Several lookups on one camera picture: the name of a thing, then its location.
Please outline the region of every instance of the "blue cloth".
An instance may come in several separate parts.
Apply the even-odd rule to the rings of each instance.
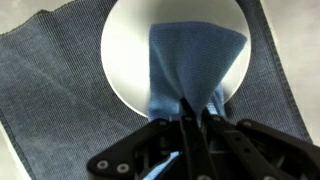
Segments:
[[[240,33],[204,22],[152,25],[150,30],[149,120],[181,114],[185,97],[198,115],[207,107],[225,115],[221,80],[244,47]],[[145,177],[154,179],[178,154]]]

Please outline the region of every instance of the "table surface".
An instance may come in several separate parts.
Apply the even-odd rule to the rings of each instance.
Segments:
[[[52,11],[71,0],[0,0],[0,34],[41,9]],[[314,143],[320,146],[320,1],[262,0],[293,95]],[[0,124],[0,179],[30,179]]]

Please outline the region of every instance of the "white plate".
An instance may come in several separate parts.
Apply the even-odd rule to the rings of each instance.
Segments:
[[[101,59],[117,96],[146,116],[150,99],[149,30],[152,24],[203,21],[235,30],[247,43],[224,77],[225,101],[239,88],[250,61],[251,40],[246,18],[235,0],[118,0],[101,39]]]

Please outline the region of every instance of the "black plastic part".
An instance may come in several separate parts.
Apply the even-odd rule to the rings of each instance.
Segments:
[[[296,179],[320,179],[320,148],[250,119],[241,120],[237,129],[243,132],[282,172]]]
[[[175,132],[179,132],[179,126],[174,126],[174,123],[167,120],[158,119],[150,122],[142,129],[90,159],[87,164],[89,179],[141,179],[154,166],[166,160],[170,152],[178,149],[169,146],[179,143],[166,142],[166,136],[179,138],[179,135],[172,134]],[[97,167],[101,160],[108,162],[106,169]],[[118,165],[122,163],[129,166],[128,172],[119,173],[117,171]]]
[[[206,176],[215,180],[216,170],[213,166],[208,145],[200,131],[196,119],[183,116],[180,121],[184,144],[184,155],[187,165],[188,179],[197,179]]]
[[[178,151],[157,180],[196,180],[200,175],[212,180],[320,180],[319,147],[249,119],[234,126],[207,110],[199,128],[189,104],[185,99],[181,103],[187,116],[154,120],[90,159],[89,179],[142,179]],[[108,161],[107,168],[97,167],[101,160]],[[117,171],[121,163],[129,166],[127,172]]]

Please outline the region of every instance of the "denim fabric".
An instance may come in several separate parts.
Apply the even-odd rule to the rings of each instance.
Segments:
[[[101,65],[102,29],[115,2],[78,0],[0,36],[0,120],[32,179],[86,179],[91,156],[148,122],[118,99]],[[310,142],[260,2],[239,4],[252,54],[227,116]]]

